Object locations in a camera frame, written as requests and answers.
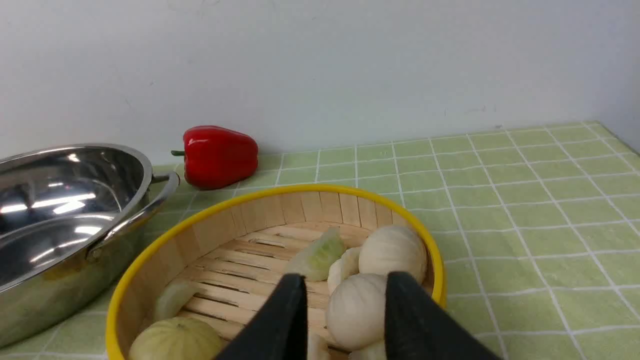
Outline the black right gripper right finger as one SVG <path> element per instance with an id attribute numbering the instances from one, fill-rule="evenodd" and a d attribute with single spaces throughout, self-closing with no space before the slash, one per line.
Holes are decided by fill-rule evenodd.
<path id="1" fill-rule="evenodd" d="M 407 272 L 387 276 L 384 345 L 388 360 L 498 360 Z"/>

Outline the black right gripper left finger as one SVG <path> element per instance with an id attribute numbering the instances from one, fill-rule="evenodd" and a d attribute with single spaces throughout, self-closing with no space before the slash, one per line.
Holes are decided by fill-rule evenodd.
<path id="1" fill-rule="evenodd" d="M 249 323 L 217 360 L 306 360 L 307 289 L 304 277 L 282 276 Z"/>

